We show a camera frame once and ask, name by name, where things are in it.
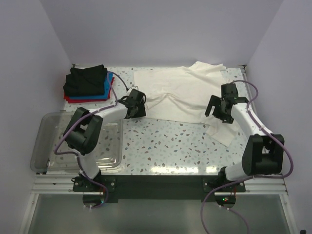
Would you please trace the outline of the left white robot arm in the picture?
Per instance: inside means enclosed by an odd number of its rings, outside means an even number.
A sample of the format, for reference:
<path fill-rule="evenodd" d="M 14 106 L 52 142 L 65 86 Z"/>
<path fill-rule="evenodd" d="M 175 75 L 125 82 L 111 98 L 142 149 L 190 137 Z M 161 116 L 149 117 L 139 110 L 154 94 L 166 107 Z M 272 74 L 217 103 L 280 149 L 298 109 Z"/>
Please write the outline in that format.
<path fill-rule="evenodd" d="M 115 101 L 115 104 L 99 109 L 88 110 L 79 107 L 74 112 L 60 143 L 64 141 L 72 149 L 80 169 L 80 174 L 87 180 L 95 180 L 100 175 L 96 158 L 92 151 L 95 149 L 103 125 L 131 118 L 146 116 L 146 95 L 132 89 L 128 95 Z"/>

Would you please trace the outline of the white printed t-shirt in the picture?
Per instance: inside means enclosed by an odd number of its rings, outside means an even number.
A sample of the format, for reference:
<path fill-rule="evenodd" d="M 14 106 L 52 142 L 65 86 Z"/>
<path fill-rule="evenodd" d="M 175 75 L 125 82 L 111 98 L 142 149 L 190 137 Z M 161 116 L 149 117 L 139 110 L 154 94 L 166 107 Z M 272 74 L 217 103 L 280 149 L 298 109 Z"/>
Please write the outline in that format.
<path fill-rule="evenodd" d="M 190 67 L 136 71 L 134 83 L 147 97 L 147 118 L 206 124 L 206 134 L 228 147 L 240 129 L 238 123 L 205 116 L 211 96 L 220 97 L 221 85 L 230 82 L 222 75 L 225 70 L 223 64 L 197 61 Z"/>

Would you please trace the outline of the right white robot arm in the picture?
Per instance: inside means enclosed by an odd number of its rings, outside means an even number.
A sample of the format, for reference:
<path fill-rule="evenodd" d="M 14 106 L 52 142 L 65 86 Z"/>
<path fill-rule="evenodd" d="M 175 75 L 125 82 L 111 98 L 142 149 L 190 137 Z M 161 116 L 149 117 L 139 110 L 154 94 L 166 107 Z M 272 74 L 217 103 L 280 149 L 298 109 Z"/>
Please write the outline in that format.
<path fill-rule="evenodd" d="M 221 85 L 221 96 L 212 95 L 205 116 L 212 114 L 225 124 L 236 121 L 248 138 L 239 163 L 222 167 L 211 186 L 218 187 L 249 176 L 279 174 L 283 164 L 284 138 L 262 125 L 250 109 L 246 97 L 240 97 L 235 83 Z"/>

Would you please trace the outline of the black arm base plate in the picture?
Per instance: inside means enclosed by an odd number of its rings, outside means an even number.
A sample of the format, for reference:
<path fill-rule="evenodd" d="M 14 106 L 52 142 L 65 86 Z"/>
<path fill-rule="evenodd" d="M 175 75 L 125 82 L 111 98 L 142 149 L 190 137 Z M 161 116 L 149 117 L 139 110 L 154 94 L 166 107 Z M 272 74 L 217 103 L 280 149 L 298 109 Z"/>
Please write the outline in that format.
<path fill-rule="evenodd" d="M 84 204 L 117 203 L 121 199 L 200 200 L 210 192 L 215 175 L 101 175 L 96 184 L 83 175 L 71 179 Z"/>

